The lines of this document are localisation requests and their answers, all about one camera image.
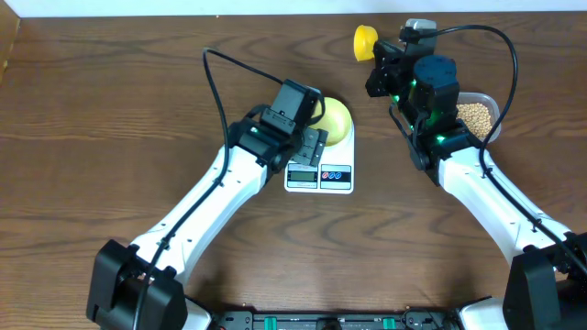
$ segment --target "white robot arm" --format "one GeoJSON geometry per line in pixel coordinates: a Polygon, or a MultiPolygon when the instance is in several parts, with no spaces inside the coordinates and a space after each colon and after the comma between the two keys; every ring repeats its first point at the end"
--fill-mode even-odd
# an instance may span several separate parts
{"type": "Polygon", "coordinates": [[[100,250],[86,309],[90,320],[104,329],[204,330],[210,324],[210,314],[183,295],[197,260],[273,173],[289,160],[316,166],[326,145],[327,132],[308,127],[321,117],[313,117],[318,102],[322,115],[326,111],[322,94],[290,80],[278,82],[282,89],[273,105],[256,106],[226,130],[225,146],[210,169],[163,220],[129,247],[111,240],[100,250]]]}
{"type": "MultiPolygon", "coordinates": [[[[520,192],[497,168],[489,152],[485,151],[485,162],[492,169],[492,175],[527,210],[542,220],[542,224],[560,240],[570,230],[544,214],[520,192]]],[[[544,233],[536,230],[493,183],[483,175],[479,163],[479,149],[475,147],[455,151],[449,159],[441,160],[438,166],[438,181],[447,193],[455,196],[477,218],[504,253],[508,264],[512,258],[524,253],[524,248],[533,245],[545,248],[554,242],[544,233]]]]}
{"type": "MultiPolygon", "coordinates": [[[[201,195],[218,177],[224,162],[224,147],[193,189],[147,233],[135,238],[132,245],[139,247],[137,256],[150,262],[161,238],[175,225],[201,195]]],[[[170,242],[169,248],[161,254],[157,268],[173,267],[177,270],[175,279],[186,285],[192,270],[202,253],[218,234],[228,219],[250,197],[257,194],[265,184],[267,166],[260,166],[257,157],[240,147],[230,150],[228,171],[222,185],[218,186],[204,202],[189,216],[170,242]]],[[[210,314],[190,300],[187,305],[187,319],[183,329],[205,330],[210,324],[210,314]]]]}

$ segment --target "wood grain surface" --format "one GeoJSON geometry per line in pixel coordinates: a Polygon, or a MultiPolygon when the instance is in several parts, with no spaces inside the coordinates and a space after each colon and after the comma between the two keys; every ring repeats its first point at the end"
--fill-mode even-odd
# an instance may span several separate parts
{"type": "MultiPolygon", "coordinates": [[[[587,230],[587,14],[418,14],[440,27],[485,24],[514,41],[520,78],[490,146],[548,214],[587,230]]],[[[356,126],[349,196],[287,193],[282,174],[241,209],[186,292],[210,306],[393,310],[503,295],[508,266],[452,196],[414,169],[370,99],[359,24],[395,40],[410,15],[27,19],[0,88],[0,329],[95,329],[84,311],[94,256],[128,243],[194,186],[222,144],[201,49],[215,47],[326,91],[356,126]]],[[[438,40],[462,91],[503,106],[511,60],[495,36],[438,40]]],[[[212,72],[229,122],[278,87],[221,60],[212,72]]]]}

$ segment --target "seeds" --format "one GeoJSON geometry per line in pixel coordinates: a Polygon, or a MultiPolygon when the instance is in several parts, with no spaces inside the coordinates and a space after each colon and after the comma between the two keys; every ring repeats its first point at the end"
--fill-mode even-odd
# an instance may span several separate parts
{"type": "Polygon", "coordinates": [[[489,109],[483,104],[457,104],[459,113],[457,118],[462,119],[469,131],[478,139],[484,139],[492,129],[492,119],[489,109]]]}

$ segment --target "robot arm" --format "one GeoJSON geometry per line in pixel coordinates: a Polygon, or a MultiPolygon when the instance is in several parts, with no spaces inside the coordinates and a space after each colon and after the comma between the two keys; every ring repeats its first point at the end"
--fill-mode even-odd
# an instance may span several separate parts
{"type": "MultiPolygon", "coordinates": [[[[449,159],[441,160],[438,165],[438,181],[447,193],[455,196],[477,218],[477,221],[493,238],[504,253],[508,264],[512,259],[524,253],[524,248],[533,245],[545,248],[553,244],[552,240],[541,231],[536,230],[527,219],[504,198],[489,179],[483,176],[479,165],[479,149],[465,148],[453,152],[449,159]]],[[[550,229],[560,240],[565,240],[565,233],[570,230],[540,209],[509,181],[495,166],[485,151],[485,159],[492,168],[495,177],[502,186],[527,210],[537,215],[542,224],[550,229]]]]}
{"type": "MultiPolygon", "coordinates": [[[[202,180],[173,210],[147,233],[132,241],[131,245],[139,247],[138,257],[152,260],[161,238],[212,185],[221,171],[223,161],[224,147],[218,151],[218,156],[202,180]]],[[[239,207],[265,184],[267,166],[260,166],[256,161],[257,157],[243,148],[233,147],[230,150],[228,171],[222,185],[214,189],[180,227],[169,248],[161,254],[157,262],[158,269],[173,267],[177,271],[175,279],[183,285],[187,284],[197,260],[212,239],[239,207]]]]}
{"type": "Polygon", "coordinates": [[[400,32],[404,49],[377,40],[372,27],[364,26],[357,29],[354,43],[357,60],[375,59],[365,84],[367,93],[392,97],[390,116],[405,138],[415,167],[471,211],[510,264],[504,299],[465,306],[459,311],[460,321],[467,330],[583,329],[587,324],[587,234],[577,236],[545,215],[504,176],[487,151],[480,163],[484,144],[457,119],[456,62],[434,54],[436,36],[460,29],[498,34],[508,43],[516,68],[511,41],[493,27],[437,31],[435,22],[410,19],[400,32]],[[410,134],[394,109],[410,127],[410,134]],[[568,274],[567,279],[557,281],[553,270],[568,274]]]}
{"type": "Polygon", "coordinates": [[[102,247],[94,262],[87,317],[104,329],[131,329],[140,289],[149,281],[140,307],[140,330],[206,329],[210,314],[184,298],[183,285],[230,216],[258,193],[273,173],[291,159],[310,166],[320,161],[327,132],[308,127],[316,121],[312,115],[320,101],[323,97],[318,90],[286,80],[273,105],[258,105],[233,123],[227,133],[227,171],[219,184],[216,180],[225,163],[225,147],[202,180],[163,220],[129,247],[114,240],[102,247]],[[304,138],[308,134],[318,138],[304,138]],[[214,184],[215,189],[194,209],[214,184]],[[173,239],[157,258],[162,238],[169,235],[173,239]],[[156,262],[156,267],[145,279],[151,262],[156,262]]]}

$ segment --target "digital kitchen scale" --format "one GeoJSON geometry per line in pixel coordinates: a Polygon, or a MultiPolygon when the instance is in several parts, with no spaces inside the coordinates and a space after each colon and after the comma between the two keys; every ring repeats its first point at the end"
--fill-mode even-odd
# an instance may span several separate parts
{"type": "Polygon", "coordinates": [[[324,118],[313,126],[328,131],[322,158],[316,167],[290,160],[284,175],[288,192],[348,194],[354,189],[355,127],[340,101],[327,97],[325,103],[324,118]]]}

